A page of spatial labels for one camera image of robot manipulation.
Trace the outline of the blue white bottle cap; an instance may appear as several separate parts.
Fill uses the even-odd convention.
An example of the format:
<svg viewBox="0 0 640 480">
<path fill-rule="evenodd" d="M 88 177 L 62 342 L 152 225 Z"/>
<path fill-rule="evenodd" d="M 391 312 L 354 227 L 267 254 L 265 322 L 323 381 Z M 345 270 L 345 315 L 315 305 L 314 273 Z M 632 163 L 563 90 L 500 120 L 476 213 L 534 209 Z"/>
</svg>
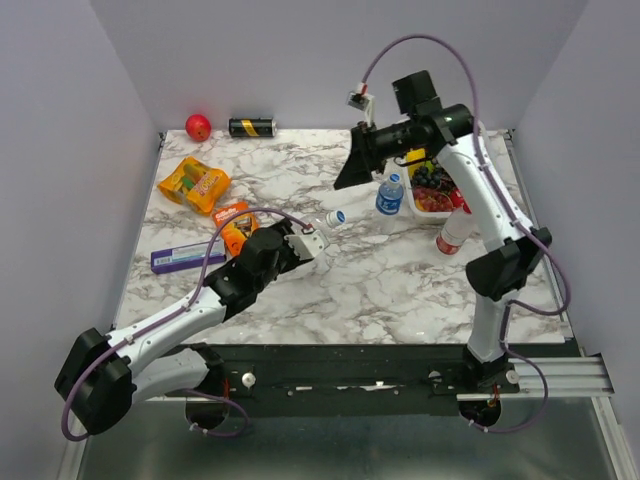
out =
<svg viewBox="0 0 640 480">
<path fill-rule="evenodd" d="M 401 176 L 398 173 L 392 173 L 386 179 L 386 183 L 389 185 L 400 185 L 401 184 Z"/>
</svg>

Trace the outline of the blue label plastic bottle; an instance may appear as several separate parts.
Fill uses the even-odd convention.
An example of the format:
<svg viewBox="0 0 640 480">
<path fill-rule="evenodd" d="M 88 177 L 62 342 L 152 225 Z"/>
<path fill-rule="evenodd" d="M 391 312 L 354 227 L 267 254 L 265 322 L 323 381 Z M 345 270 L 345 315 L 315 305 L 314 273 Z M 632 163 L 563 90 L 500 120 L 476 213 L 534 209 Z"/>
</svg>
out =
<svg viewBox="0 0 640 480">
<path fill-rule="evenodd" d="M 401 208 L 404 198 L 404 187 L 402 181 L 400 185 L 389 185 L 386 183 L 386 179 L 379 186 L 375 207 L 380 214 L 393 216 L 396 215 Z"/>
</svg>

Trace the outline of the clear plastic bottle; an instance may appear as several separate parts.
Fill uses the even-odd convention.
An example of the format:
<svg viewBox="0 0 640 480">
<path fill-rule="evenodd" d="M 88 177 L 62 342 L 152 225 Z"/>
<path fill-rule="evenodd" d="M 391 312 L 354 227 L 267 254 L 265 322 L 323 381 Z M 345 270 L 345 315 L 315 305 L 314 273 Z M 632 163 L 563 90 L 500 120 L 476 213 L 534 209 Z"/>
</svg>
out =
<svg viewBox="0 0 640 480">
<path fill-rule="evenodd" d="M 319 230 L 327 239 L 331 239 L 333 231 L 337 228 L 329 228 L 325 222 L 325 216 L 329 212 L 317 212 L 310 215 L 308 222 L 312 225 L 314 230 Z"/>
</svg>

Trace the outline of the red label plastic bottle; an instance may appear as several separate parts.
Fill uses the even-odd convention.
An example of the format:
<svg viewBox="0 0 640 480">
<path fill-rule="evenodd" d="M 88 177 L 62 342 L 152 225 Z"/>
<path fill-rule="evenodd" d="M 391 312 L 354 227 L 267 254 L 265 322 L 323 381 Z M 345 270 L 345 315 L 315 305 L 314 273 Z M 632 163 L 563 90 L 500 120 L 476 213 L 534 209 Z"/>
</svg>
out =
<svg viewBox="0 0 640 480">
<path fill-rule="evenodd" d="M 436 238 L 438 250 L 445 255 L 456 254 L 469 238 L 474 228 L 470 210 L 464 206 L 454 210 Z"/>
</svg>

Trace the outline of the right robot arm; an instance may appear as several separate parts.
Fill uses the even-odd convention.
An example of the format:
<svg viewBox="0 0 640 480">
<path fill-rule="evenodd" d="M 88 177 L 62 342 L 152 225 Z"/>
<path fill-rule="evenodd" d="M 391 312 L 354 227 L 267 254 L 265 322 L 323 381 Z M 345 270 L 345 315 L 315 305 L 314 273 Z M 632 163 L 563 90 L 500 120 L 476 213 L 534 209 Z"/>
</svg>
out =
<svg viewBox="0 0 640 480">
<path fill-rule="evenodd" d="M 374 99 L 364 84 L 349 93 L 348 105 L 365 118 L 351 130 L 351 150 L 334 182 L 337 190 L 369 183 L 387 161 L 424 149 L 450 175 L 470 207 L 486 253 L 466 266 L 476 293 L 472 333 L 474 357 L 460 367 L 460 379 L 480 392 L 496 380 L 493 362 L 503 357 L 504 315 L 551 243 L 548 229 L 536 228 L 511 197 L 489 158 L 474 117 L 463 104 L 442 105 L 425 70 L 393 84 L 406 120 L 385 128 L 373 121 Z"/>
</svg>

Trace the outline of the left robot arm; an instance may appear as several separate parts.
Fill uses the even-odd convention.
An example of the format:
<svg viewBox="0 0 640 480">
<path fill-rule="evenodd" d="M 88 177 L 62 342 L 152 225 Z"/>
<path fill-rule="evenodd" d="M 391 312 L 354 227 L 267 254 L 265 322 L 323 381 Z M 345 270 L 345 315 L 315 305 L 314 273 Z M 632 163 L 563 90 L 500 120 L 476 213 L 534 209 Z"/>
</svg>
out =
<svg viewBox="0 0 640 480">
<path fill-rule="evenodd" d="M 247 309 L 270 282 L 311 261 L 323 247 L 285 222 L 260 228 L 237 257 L 173 305 L 124 329 L 81 333 L 54 382 L 65 401 L 65 437 L 77 438 L 69 428 L 71 416 L 88 435 L 98 435 L 136 403 L 191 389 L 214 393 L 222 380 L 216 359 L 201 348 L 183 346 L 183 341 Z"/>
</svg>

